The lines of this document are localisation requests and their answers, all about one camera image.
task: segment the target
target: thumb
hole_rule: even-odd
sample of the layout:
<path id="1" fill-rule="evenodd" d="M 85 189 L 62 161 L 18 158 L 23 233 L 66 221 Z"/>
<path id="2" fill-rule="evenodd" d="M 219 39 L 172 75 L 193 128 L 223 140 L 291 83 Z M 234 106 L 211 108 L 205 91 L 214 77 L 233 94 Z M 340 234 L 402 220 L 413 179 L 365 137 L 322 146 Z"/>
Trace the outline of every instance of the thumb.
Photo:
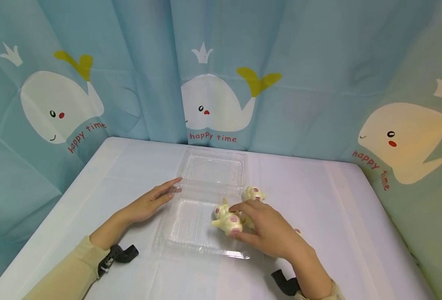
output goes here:
<path id="1" fill-rule="evenodd" d="M 173 193 L 169 193 L 169 194 L 166 194 L 166 195 L 164 195 L 162 197 L 159 197 L 158 199 L 154 200 L 156 209 L 160 208 L 161 205 L 163 205 L 163 204 L 165 204 L 167 202 L 170 202 L 170 200 L 173 199 L 173 197 L 174 197 L 174 194 Z"/>
<path id="2" fill-rule="evenodd" d="M 241 231 L 232 231 L 229 235 L 233 239 L 242 241 L 243 243 L 246 243 L 248 245 L 251 245 L 255 248 L 259 248 L 261 244 L 261 239 L 259 236 L 251 233 L 243 233 Z"/>

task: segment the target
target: cartoon whale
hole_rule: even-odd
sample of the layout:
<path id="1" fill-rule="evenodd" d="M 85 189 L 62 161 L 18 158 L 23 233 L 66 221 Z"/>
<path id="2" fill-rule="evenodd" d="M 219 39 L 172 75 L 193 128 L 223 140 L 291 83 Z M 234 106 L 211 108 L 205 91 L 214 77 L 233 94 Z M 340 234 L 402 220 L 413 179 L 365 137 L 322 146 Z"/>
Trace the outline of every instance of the cartoon whale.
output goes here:
<path id="1" fill-rule="evenodd" d="M 237 72 L 246 80 L 251 91 L 251 99 L 243 109 L 229 85 L 215 75 L 200 75 L 181 86 L 186 127 L 235 132 L 248 126 L 256 97 L 278 82 L 281 74 L 268 74 L 259 80 L 248 67 L 240 67 Z"/>
<path id="2" fill-rule="evenodd" d="M 442 114 L 411 103 L 392 103 L 375 110 L 358 142 L 393 168 L 400 183 L 416 183 L 442 164 L 426 161 L 442 139 Z"/>
<path id="3" fill-rule="evenodd" d="M 57 73 L 38 71 L 23 83 L 21 105 L 31 126 L 46 141 L 64 143 L 84 121 L 104 113 L 94 87 L 89 82 L 93 59 L 82 55 L 79 64 L 65 51 L 54 57 L 72 65 L 86 80 L 88 93 L 73 80 Z"/>

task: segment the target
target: right hand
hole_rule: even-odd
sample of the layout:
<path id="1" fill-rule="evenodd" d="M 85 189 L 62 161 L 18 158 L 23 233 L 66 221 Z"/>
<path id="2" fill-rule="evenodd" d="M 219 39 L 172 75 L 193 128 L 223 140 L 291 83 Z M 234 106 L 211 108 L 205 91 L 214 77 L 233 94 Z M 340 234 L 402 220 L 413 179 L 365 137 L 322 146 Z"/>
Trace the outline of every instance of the right hand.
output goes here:
<path id="1" fill-rule="evenodd" d="M 310 248 L 282 215 L 265 203 L 248 200 L 231 206 L 229 211 L 246 214 L 256 228 L 255 234 L 232 232 L 230 237 L 252 245 L 266 255 L 290 261 L 300 249 Z"/>

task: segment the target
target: table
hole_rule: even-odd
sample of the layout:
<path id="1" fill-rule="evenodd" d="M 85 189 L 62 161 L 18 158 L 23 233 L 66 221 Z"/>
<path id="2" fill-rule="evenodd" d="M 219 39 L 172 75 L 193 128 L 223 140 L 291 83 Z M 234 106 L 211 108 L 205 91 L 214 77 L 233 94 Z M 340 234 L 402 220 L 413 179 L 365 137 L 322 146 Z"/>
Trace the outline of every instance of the table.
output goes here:
<path id="1" fill-rule="evenodd" d="M 108 138 L 1 276 L 0 300 L 21 299 L 113 212 L 174 178 L 186 148 Z M 347 299 L 435 299 L 357 165 L 247 155 L 249 184 L 303 231 Z M 290 299 L 269 276 L 281 268 L 294 277 L 284 260 L 155 251 L 160 214 L 122 237 L 120 246 L 134 244 L 139 256 L 115 263 L 85 299 Z"/>

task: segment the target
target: plastic clamshell box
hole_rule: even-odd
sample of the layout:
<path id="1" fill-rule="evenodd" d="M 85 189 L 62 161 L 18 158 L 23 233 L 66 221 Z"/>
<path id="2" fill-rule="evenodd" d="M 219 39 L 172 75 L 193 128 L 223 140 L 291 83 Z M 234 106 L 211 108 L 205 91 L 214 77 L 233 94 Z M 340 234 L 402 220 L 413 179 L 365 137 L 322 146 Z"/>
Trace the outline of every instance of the plastic clamshell box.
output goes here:
<path id="1" fill-rule="evenodd" d="M 230 205 L 241 202 L 246 170 L 244 154 L 187 148 L 178 170 L 182 191 L 168 203 L 155 245 L 249 259 L 245 245 L 211 225 L 223 198 Z"/>

